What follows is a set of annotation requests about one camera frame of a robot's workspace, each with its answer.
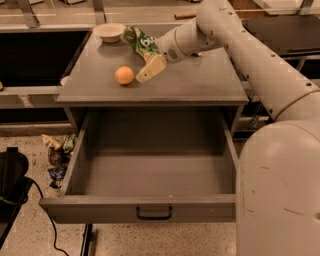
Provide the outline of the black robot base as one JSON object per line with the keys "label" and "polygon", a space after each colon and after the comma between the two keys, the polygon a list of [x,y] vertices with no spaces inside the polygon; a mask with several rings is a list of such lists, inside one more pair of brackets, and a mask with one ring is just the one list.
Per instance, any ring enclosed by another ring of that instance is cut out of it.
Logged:
{"label": "black robot base", "polygon": [[30,180],[27,157],[17,147],[0,153],[0,248],[13,226],[21,206],[26,202]]}

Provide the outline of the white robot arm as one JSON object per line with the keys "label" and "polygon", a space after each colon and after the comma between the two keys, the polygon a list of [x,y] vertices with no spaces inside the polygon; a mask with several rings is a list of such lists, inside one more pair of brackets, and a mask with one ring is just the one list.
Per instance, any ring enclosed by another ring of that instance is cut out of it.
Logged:
{"label": "white robot arm", "polygon": [[272,123],[245,143],[236,174],[238,256],[320,256],[320,91],[247,32],[228,0],[203,0],[194,19],[156,42],[137,75],[223,46]]}

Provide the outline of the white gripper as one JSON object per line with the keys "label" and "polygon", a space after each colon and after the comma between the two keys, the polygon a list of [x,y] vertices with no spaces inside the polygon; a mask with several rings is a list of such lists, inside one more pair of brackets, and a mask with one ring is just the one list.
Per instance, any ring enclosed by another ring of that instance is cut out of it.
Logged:
{"label": "white gripper", "polygon": [[163,56],[154,55],[146,62],[146,65],[136,75],[138,82],[144,83],[161,73],[166,68],[167,62],[178,63],[187,57],[179,48],[176,39],[177,30],[178,28],[174,28],[156,39],[159,52]]}

